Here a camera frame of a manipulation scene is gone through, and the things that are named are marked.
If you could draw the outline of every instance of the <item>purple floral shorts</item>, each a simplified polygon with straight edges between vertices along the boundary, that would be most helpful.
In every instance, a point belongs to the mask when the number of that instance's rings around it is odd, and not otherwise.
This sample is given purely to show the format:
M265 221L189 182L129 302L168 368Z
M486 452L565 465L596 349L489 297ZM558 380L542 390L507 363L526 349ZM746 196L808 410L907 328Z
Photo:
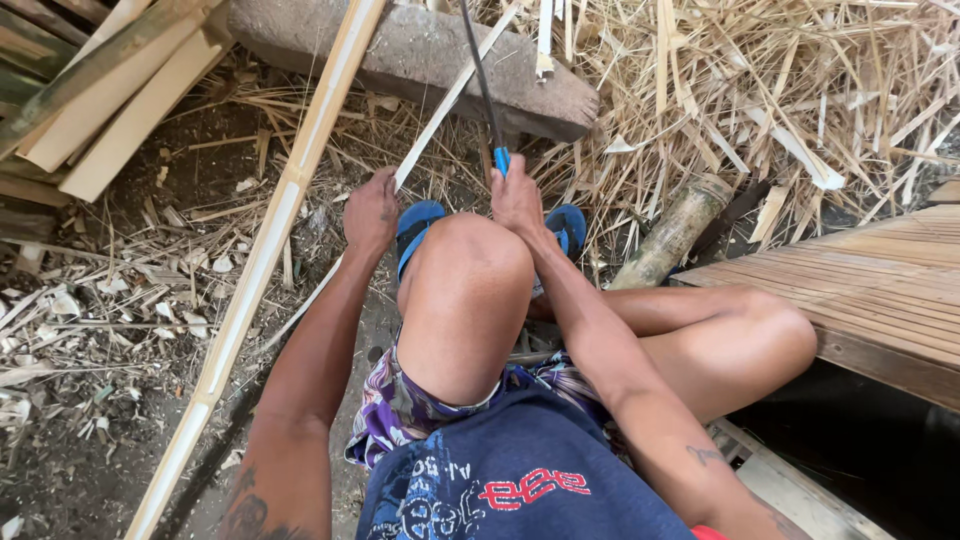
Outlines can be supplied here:
M363 385L363 404L353 419L353 434L344 457L350 463L373 465L387 452L458 419L486 410L508 392L538 384L573 403L598 425L613 428L612 418L600 405L580 370L566 351L560 351L533 368L507 364L503 376L486 400L469 406L445 405L428 396L410 380L396 361L396 345L381 357Z

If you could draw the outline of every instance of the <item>knee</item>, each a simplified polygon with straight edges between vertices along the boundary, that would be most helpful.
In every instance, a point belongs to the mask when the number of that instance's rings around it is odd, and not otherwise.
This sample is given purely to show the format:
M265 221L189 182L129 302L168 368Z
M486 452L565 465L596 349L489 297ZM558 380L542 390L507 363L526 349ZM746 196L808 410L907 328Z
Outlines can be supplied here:
M799 375L809 367L817 352L817 334L806 315L789 301L753 285L735 285L734 294L748 318L762 332L775 336L788 347L786 357Z
M434 224L423 241L449 265L466 273L492 274L499 279L517 276L533 281L534 262L523 240L492 220L460 212Z

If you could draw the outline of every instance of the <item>blue knife handle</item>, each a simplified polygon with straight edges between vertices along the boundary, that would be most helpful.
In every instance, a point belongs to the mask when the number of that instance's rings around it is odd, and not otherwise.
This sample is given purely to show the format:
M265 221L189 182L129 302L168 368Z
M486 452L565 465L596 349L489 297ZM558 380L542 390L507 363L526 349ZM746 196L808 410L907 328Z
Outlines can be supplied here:
M493 158L496 160L496 168L503 174L504 180L507 179L507 169L510 167L510 154L505 147L494 148Z

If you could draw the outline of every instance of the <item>person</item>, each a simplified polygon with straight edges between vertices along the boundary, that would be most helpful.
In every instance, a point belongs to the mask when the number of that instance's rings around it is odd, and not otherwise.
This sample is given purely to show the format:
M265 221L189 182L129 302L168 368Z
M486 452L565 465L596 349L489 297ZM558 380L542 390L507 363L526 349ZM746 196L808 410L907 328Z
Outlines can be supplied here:
M544 222L523 156L492 171L492 220L431 201L397 220L395 171L347 201L341 268L268 377L221 538L330 537L330 426L395 236L402 328L347 447L372 468L357 538L808 538L702 427L807 368L797 309L742 286L597 290L570 259L583 215ZM528 316L565 351L507 365Z

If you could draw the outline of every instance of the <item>tattoo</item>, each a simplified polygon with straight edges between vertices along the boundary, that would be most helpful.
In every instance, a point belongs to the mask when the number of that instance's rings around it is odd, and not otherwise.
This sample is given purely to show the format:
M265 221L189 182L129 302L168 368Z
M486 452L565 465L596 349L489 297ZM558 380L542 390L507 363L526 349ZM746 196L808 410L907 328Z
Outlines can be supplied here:
M272 530L263 529L263 524L267 522L267 503L254 493L246 493L256 486L255 476L256 466L251 465L237 479L218 536L222 540L314 540L313 535L299 528L290 529L286 524L280 524ZM245 493L246 497L238 504L237 500Z
M700 464L703 465L704 467L707 466L708 459L719 459L724 463L727 462L727 460L724 459L719 452L715 450L711 450L709 448L693 448L692 446L688 446L686 447L686 451L696 455L697 459L700 460Z
M754 498L754 501L757 501L770 511L770 519L774 520L777 524L777 530L783 535L783 538L786 540L811 540L810 536L806 534L802 528L797 527L797 524L790 521L790 518L784 516L779 510L758 497L756 493L751 491L750 496Z

